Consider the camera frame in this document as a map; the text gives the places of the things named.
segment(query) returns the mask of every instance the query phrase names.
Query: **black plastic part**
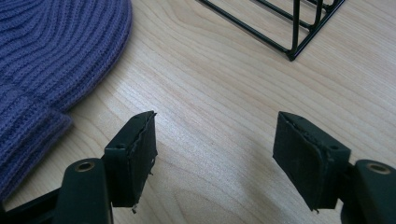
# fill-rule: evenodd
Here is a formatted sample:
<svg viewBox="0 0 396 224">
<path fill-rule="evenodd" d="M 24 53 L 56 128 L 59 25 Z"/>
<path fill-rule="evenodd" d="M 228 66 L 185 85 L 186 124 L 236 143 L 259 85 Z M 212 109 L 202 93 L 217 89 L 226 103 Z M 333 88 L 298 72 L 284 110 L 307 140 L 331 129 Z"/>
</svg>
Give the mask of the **black plastic part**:
<svg viewBox="0 0 396 224">
<path fill-rule="evenodd" d="M 355 164 L 353 189 L 367 223 L 396 223 L 396 170 L 378 161 Z"/>
<path fill-rule="evenodd" d="M 110 201 L 114 207 L 133 207 L 157 156 L 153 111 L 132 117 L 105 149 Z"/>
<path fill-rule="evenodd" d="M 0 223 L 23 224 L 23 223 L 51 223 L 59 189 L 53 190 L 29 203 L 6 212 L 7 221 Z"/>
<path fill-rule="evenodd" d="M 87 159 L 67 167 L 52 223 L 113 223 L 102 160 Z"/>
<path fill-rule="evenodd" d="M 4 209 L 3 204 L 0 203 L 0 223 L 6 223 L 6 221 L 7 221 L 6 209 Z"/>
<path fill-rule="evenodd" d="M 367 224 L 361 209 L 356 207 L 343 206 L 341 210 L 342 224 Z"/>
<path fill-rule="evenodd" d="M 350 149 L 308 120 L 279 112 L 274 159 L 313 209 L 334 208 Z"/>
<path fill-rule="evenodd" d="M 314 36 L 318 33 L 318 31 L 324 26 L 324 24 L 329 20 L 329 18 L 334 14 L 334 12 L 345 2 L 345 0 L 333 0 L 331 5 L 323 4 L 323 0 L 306 0 L 305 2 L 311 4 L 316 7 L 316 15 L 315 21 L 313 24 L 308 24 L 305 21 L 300 20 L 300 2 L 301 0 L 293 0 L 293 15 L 290 15 L 288 12 L 282 10 L 279 7 L 274 6 L 266 0 L 255 0 L 258 4 L 262 4 L 265 7 L 273 10 L 280 16 L 285 17 L 286 19 L 292 21 L 292 40 L 291 40 L 291 49 L 286 49 L 285 47 L 279 45 L 273 39 L 263 35 L 258 32 L 251 26 L 246 23 L 240 21 L 227 11 L 222 8 L 216 6 L 212 2 L 208 0 L 198 0 L 201 3 L 205 4 L 210 9 L 218 12 L 222 17 L 231 21 L 233 24 L 241 28 L 242 30 L 248 32 L 250 35 L 259 39 L 261 42 L 270 45 L 274 49 L 279 50 L 280 52 L 286 54 L 290 61 L 294 61 L 297 56 L 303 51 L 303 49 L 308 45 L 308 43 L 314 38 Z M 304 40 L 299 44 L 299 29 L 300 26 L 305 28 L 308 32 L 308 35 L 304 38 Z"/>
</svg>

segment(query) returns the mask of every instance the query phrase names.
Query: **metal wire frame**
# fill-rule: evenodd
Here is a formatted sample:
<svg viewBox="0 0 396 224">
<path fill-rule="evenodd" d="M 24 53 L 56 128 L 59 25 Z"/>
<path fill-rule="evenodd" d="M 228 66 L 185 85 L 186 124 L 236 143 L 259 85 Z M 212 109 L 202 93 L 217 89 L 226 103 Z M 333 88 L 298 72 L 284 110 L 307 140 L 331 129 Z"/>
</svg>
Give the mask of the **metal wire frame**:
<svg viewBox="0 0 396 224">
<path fill-rule="evenodd" d="M 276 43 L 273 39 L 269 38 L 266 35 L 258 32 L 251 26 L 247 25 L 246 23 L 238 20 L 235 16 L 231 15 L 227 11 L 223 10 L 222 8 L 216 6 L 215 4 L 211 3 L 208 0 L 198 0 L 201 3 L 205 4 L 210 9 L 218 12 L 221 16 L 226 18 L 227 20 L 233 22 L 235 25 L 240 27 L 241 29 L 247 31 L 249 34 L 253 35 L 254 37 L 258 38 L 260 41 L 269 44 L 274 49 L 281 51 L 282 53 L 286 54 L 289 60 L 292 62 L 297 56 L 303 51 L 303 49 L 308 45 L 308 43 L 314 38 L 314 36 L 318 33 L 318 31 L 323 27 L 323 25 L 329 20 L 329 18 L 334 14 L 334 12 L 345 2 L 345 0 L 333 0 L 332 4 L 327 5 L 323 4 L 323 0 L 305 0 L 313 5 L 316 6 L 316 15 L 315 21 L 313 24 L 309 24 L 305 21 L 300 20 L 300 2 L 301 0 L 293 0 L 293 15 L 289 14 L 288 12 L 284 11 L 283 9 L 274 6 L 273 4 L 269 3 L 266 0 L 255 0 L 259 4 L 262 4 L 277 14 L 285 17 L 286 19 L 292 21 L 292 43 L 291 49 L 286 49 L 283 46 Z M 322 10 L 324 10 L 325 14 L 323 18 L 321 18 Z M 299 44 L 298 37 L 299 37 L 299 28 L 303 27 L 308 31 L 308 35 L 304 38 L 304 40 Z"/>
</svg>

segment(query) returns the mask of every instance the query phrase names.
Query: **light wood surface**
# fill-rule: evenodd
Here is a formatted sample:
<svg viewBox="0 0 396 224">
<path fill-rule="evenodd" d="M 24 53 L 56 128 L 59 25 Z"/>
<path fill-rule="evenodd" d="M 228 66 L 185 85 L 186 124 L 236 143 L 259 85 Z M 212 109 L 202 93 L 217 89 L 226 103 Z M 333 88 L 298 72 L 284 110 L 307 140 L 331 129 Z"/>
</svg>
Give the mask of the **light wood surface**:
<svg viewBox="0 0 396 224">
<path fill-rule="evenodd" d="M 290 24 L 250 1 L 214 2 L 290 42 Z M 120 61 L 70 111 L 73 128 L 6 209 L 59 188 L 69 164 L 100 158 L 122 125 L 147 110 L 158 113 L 154 175 L 137 214 L 114 209 L 115 223 L 340 223 L 341 202 L 311 212 L 272 159 L 278 111 L 350 147 L 352 163 L 396 166 L 395 1 L 346 0 L 293 63 L 195 0 L 133 6 Z"/>
</svg>

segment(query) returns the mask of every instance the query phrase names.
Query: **knit hat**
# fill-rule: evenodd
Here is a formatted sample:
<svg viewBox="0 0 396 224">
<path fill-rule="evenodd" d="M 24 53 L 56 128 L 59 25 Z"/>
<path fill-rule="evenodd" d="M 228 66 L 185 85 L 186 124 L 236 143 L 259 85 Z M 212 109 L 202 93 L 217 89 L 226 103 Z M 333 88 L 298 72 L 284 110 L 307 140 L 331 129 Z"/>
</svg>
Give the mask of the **knit hat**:
<svg viewBox="0 0 396 224">
<path fill-rule="evenodd" d="M 0 202 L 119 58 L 129 0 L 0 0 Z"/>
</svg>

